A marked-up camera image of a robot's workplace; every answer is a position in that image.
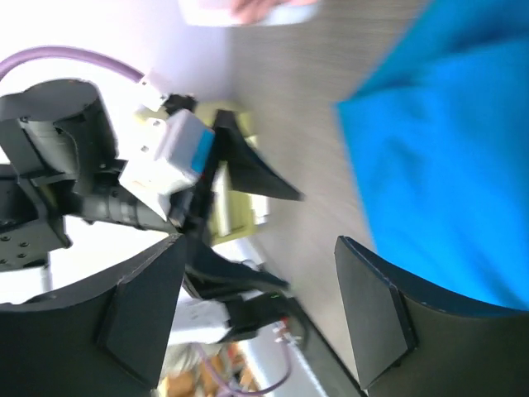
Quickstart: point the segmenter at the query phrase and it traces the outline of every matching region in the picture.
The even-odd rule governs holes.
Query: blue cloth
[[[529,1],[434,2],[338,113],[377,252],[529,309]]]

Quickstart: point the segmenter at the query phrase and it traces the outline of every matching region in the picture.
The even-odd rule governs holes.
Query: yellow-green object
[[[232,110],[237,112],[237,121],[241,127],[243,135],[249,143],[255,144],[255,138],[252,136],[250,113],[231,102],[201,103],[198,105],[195,114],[205,124],[211,126],[215,119],[218,109]],[[255,216],[252,209],[251,196],[246,193],[236,192],[230,189],[230,177],[226,175],[226,214],[229,222],[229,233],[223,236],[219,232],[220,216],[217,203],[213,206],[213,214],[209,223],[209,229],[212,233],[212,244],[221,244],[235,240],[237,238],[247,237],[255,233]]]

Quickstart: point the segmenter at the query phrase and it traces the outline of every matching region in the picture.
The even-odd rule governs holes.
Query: blue label
[[[202,133],[202,137],[200,138],[200,142],[197,146],[197,151],[191,160],[191,170],[198,174],[201,174],[204,171],[207,156],[209,155],[209,151],[212,149],[214,137],[215,135],[210,130],[205,130]]]

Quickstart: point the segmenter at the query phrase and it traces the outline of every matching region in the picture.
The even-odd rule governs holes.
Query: white wall
[[[198,99],[228,98],[231,93],[228,31],[186,26],[176,0],[19,0],[2,10],[0,60],[36,45],[71,45],[95,50],[144,73],[155,69],[175,93]],[[0,82],[0,96],[20,92],[48,79],[73,77],[94,82],[101,90],[118,138],[120,157],[127,158],[130,111],[137,106],[133,84],[112,72],[68,60],[37,60],[13,70]],[[0,151],[0,162],[7,162]],[[52,253],[54,285],[74,282],[135,255],[163,237],[107,224],[85,225],[67,219],[74,246]],[[32,295],[0,275],[0,290],[12,289],[13,300]]]

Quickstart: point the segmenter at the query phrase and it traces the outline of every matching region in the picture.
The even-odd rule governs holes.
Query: blue towel
[[[529,309],[529,1],[437,0],[338,104],[377,252]]]

